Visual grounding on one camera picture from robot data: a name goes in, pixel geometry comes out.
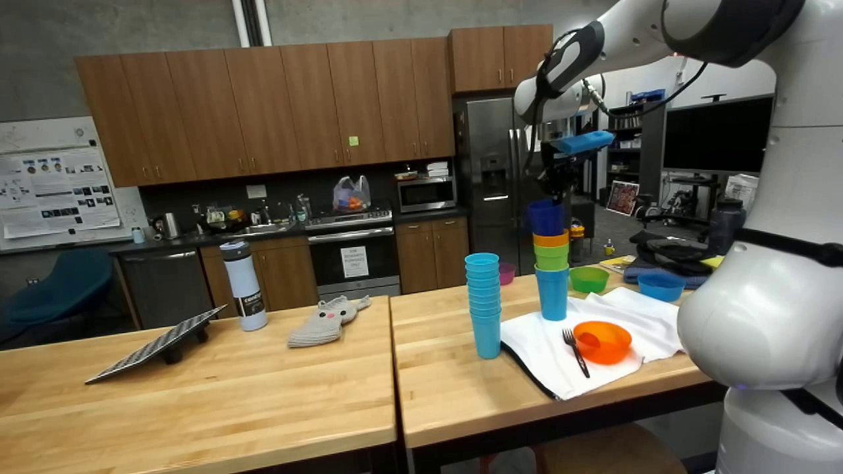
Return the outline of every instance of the stacked cups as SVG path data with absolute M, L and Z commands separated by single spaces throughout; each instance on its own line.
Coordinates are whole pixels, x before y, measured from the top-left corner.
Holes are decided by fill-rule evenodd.
M 494 254 L 468 254 L 465 287 L 474 347 L 478 359 L 499 357 L 499 259 Z
M 538 201 L 527 208 L 534 250 L 534 282 L 541 320 L 560 322 L 569 301 L 569 234 L 567 208 Z

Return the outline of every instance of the stove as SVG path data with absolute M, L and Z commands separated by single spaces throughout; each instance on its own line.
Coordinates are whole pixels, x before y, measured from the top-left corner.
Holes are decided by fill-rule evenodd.
M 318 301 L 399 296 L 390 208 L 316 214 L 306 233 Z
M 325 212 L 325 214 L 311 216 L 306 230 L 307 233 L 349 230 L 349 226 L 390 225 L 390 221 L 393 221 L 393 208 Z

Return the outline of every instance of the orange plate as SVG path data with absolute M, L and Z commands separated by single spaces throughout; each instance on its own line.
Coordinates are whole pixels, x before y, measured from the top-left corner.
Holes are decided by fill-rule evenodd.
M 632 334 L 611 322 L 584 322 L 573 328 L 573 344 L 592 365 L 618 365 L 632 347 Z

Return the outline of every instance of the whiteboard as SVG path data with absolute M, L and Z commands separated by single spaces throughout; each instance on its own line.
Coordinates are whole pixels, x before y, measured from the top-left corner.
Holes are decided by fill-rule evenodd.
M 137 188 L 112 188 L 88 116 L 0 125 L 0 254 L 129 242 Z

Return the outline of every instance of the knife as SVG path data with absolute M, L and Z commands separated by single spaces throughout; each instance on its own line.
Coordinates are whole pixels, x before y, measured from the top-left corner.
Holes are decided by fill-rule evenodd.
M 564 330 L 560 340 L 573 351 L 573 359 L 578 365 L 582 376 L 590 379 L 586 365 L 584 365 L 584 359 L 582 359 L 582 353 L 578 353 L 578 347 L 573 344 L 573 334 Z

